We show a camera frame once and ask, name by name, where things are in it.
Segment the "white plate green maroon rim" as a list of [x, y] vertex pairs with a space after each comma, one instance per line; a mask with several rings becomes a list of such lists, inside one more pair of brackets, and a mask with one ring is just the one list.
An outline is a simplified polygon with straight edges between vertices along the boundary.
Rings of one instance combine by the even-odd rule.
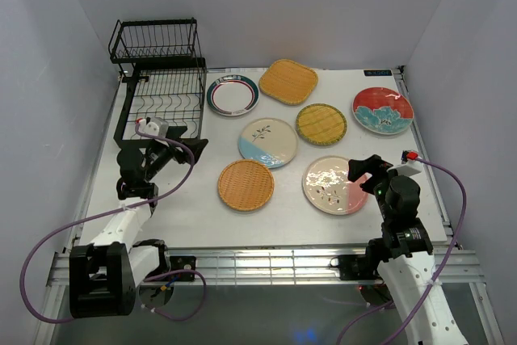
[[259, 102], [259, 89], [248, 77], [230, 74], [212, 82], [206, 96], [208, 106], [222, 116], [243, 116]]

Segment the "round orange woven plate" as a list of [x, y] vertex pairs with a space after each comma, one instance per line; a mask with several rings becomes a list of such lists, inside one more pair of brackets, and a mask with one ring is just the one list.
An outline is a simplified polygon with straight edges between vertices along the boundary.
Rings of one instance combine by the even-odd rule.
[[251, 212], [262, 208], [272, 197], [275, 180], [262, 163], [242, 159], [230, 163], [220, 174], [217, 191], [231, 209]]

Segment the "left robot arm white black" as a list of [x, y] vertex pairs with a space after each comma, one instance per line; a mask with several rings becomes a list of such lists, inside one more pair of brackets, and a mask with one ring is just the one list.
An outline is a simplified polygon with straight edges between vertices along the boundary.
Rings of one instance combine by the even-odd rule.
[[122, 210], [88, 244], [69, 254], [73, 318], [128, 315], [142, 281], [152, 278], [171, 285], [181, 278], [181, 272], [171, 267], [163, 240], [139, 241], [137, 235], [158, 206], [154, 176], [170, 161], [194, 166], [208, 144], [206, 139], [184, 139], [185, 131], [158, 118], [140, 119], [137, 133], [149, 140], [145, 149], [121, 147], [116, 194]]

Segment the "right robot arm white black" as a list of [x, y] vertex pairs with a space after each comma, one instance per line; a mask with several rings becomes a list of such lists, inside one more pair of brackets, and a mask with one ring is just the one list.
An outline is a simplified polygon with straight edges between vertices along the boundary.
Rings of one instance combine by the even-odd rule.
[[422, 158], [405, 151], [394, 166], [374, 154], [349, 161], [348, 178], [368, 179], [361, 189], [374, 196], [383, 218], [380, 238], [368, 242], [357, 260], [361, 276], [381, 278], [401, 318], [385, 343], [405, 334], [409, 344], [465, 344], [439, 282], [445, 264], [437, 263], [427, 230], [418, 218], [420, 186], [413, 180]]

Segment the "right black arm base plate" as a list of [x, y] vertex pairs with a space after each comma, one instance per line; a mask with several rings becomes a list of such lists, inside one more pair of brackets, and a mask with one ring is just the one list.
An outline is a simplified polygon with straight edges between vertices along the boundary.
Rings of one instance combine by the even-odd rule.
[[338, 255], [330, 260], [329, 267], [338, 271], [340, 280], [378, 280], [376, 270], [369, 267], [365, 255]]

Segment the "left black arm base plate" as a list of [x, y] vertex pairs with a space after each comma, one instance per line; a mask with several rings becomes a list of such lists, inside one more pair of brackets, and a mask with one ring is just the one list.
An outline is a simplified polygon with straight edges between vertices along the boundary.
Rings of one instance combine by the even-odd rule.
[[[178, 270], [195, 270], [196, 269], [196, 261], [197, 258], [193, 255], [188, 256], [177, 256], [171, 255], [169, 257], [170, 260], [170, 270], [178, 271]], [[195, 275], [192, 273], [182, 272], [179, 274], [174, 274], [166, 277], [167, 283], [174, 282], [192, 282], [195, 280]]]

